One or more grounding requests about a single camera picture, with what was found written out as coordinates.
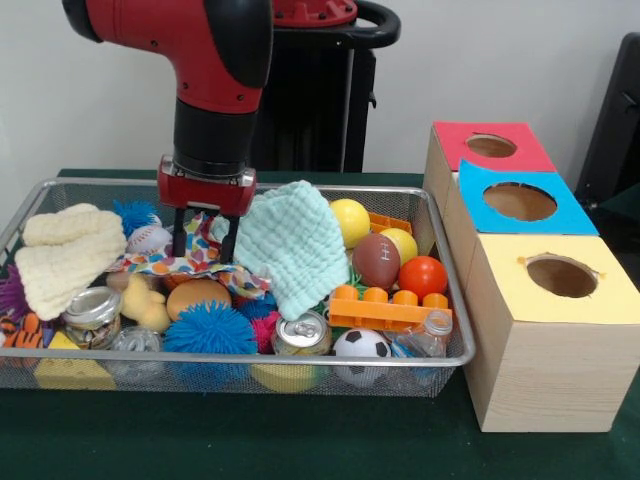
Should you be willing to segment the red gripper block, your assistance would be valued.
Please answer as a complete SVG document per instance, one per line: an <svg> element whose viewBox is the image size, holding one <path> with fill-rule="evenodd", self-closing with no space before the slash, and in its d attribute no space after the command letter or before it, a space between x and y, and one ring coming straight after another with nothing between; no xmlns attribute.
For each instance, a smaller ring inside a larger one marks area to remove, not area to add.
<svg viewBox="0 0 640 480"><path fill-rule="evenodd" d="M220 262L231 264L240 223L238 216L244 216L250 209L257 186L256 170L246 168L231 177L198 177L178 167L172 155L163 155L157 184L160 202L175 208L172 255L185 255L184 209L212 210L227 216L229 221L221 243Z"/></svg>

